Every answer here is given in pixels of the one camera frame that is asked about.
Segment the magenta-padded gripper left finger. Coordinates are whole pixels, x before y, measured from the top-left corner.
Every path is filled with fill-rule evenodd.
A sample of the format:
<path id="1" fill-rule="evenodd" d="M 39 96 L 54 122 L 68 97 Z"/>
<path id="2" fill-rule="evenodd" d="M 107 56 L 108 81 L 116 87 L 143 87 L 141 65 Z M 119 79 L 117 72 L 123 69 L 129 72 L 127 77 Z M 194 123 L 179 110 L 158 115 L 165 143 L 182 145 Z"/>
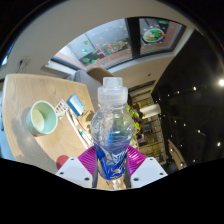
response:
<path id="1" fill-rule="evenodd" d="M 98 158 L 94 147 L 78 157 L 61 155 L 56 161 L 56 175 L 84 188 L 96 188 L 98 182 Z"/>

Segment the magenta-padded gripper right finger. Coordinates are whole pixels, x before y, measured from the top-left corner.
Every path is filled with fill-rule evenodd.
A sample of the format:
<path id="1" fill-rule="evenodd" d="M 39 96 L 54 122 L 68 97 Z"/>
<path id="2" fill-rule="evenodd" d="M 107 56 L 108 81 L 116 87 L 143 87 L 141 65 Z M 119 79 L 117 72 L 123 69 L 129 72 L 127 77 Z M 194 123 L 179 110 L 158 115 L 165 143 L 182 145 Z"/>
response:
<path id="1" fill-rule="evenodd" d="M 140 188 L 166 176 L 166 171 L 154 157 L 145 157 L 135 148 L 128 147 L 125 170 L 127 188 Z"/>

